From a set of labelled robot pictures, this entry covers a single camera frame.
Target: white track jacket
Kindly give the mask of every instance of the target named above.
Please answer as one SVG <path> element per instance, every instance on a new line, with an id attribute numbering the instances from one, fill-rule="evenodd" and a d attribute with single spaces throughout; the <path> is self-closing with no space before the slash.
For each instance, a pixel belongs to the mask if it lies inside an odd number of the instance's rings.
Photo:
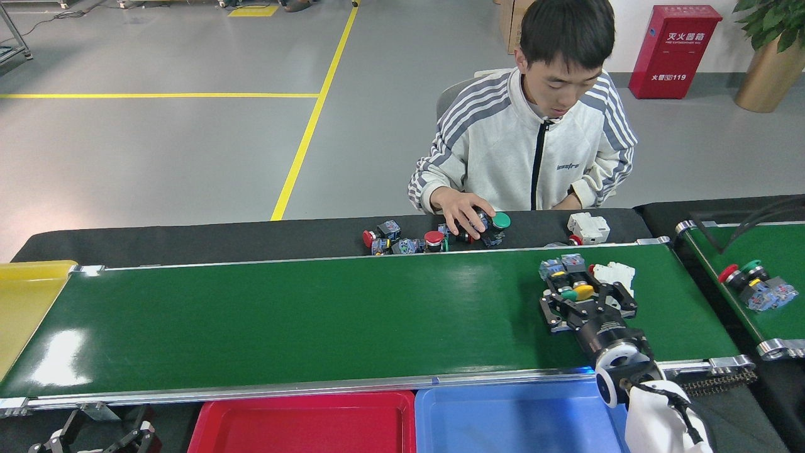
<path id="1" fill-rule="evenodd" d="M 598 207 L 629 175 L 638 141 L 607 72 L 550 121 L 532 110 L 520 77 L 516 68 L 490 74 L 456 97 L 411 176 L 414 207 L 433 214 L 431 193 L 441 186 L 495 210 L 550 209 L 571 188 L 582 207 Z"/>

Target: blue tray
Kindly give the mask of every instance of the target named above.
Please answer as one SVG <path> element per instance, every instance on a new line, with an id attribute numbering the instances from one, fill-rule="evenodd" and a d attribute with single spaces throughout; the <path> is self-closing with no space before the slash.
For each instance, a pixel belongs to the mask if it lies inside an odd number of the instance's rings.
<path id="1" fill-rule="evenodd" d="M 628 453 L 626 410 L 608 408 L 593 377 L 420 390 L 418 453 Z"/>

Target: white circuit breaker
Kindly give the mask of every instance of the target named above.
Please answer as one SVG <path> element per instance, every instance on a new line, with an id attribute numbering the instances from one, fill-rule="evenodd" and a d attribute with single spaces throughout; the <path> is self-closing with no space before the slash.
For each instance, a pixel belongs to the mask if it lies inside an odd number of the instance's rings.
<path id="1" fill-rule="evenodd" d="M 576 245 L 605 243 L 609 238 L 606 220 L 603 217 L 593 217 L 589 212 L 571 214 L 568 229 L 573 233 L 570 240 L 576 242 Z"/>

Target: shoe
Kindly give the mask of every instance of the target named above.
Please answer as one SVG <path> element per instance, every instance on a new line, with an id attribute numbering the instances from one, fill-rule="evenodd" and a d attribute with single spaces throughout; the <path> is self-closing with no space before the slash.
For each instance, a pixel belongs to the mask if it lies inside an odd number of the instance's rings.
<path id="1" fill-rule="evenodd" d="M 285 5 L 285 11 L 289 13 L 295 13 L 297 11 L 306 10 L 310 7 L 309 2 L 300 2 L 299 0 L 290 0 L 287 5 Z"/>

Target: striped sleeve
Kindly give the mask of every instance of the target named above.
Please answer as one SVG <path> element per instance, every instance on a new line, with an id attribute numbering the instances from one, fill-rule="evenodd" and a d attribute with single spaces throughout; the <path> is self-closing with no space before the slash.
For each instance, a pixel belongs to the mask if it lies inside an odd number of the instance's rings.
<path id="1" fill-rule="evenodd" d="M 510 103 L 507 83 L 511 72 L 495 73 L 462 90 L 436 123 L 430 153 L 419 159 L 408 183 L 408 198 L 417 210 L 433 213 L 431 193 L 447 186 L 464 189 L 469 155 L 468 129 Z"/>
<path id="2" fill-rule="evenodd" d="M 638 138 L 629 125 L 621 97 L 609 74 L 601 74 L 581 101 L 601 112 L 604 126 L 595 163 L 584 177 L 588 185 L 587 193 L 576 184 L 573 187 L 580 199 L 587 198 L 581 199 L 583 206 L 598 207 L 632 173 Z"/>

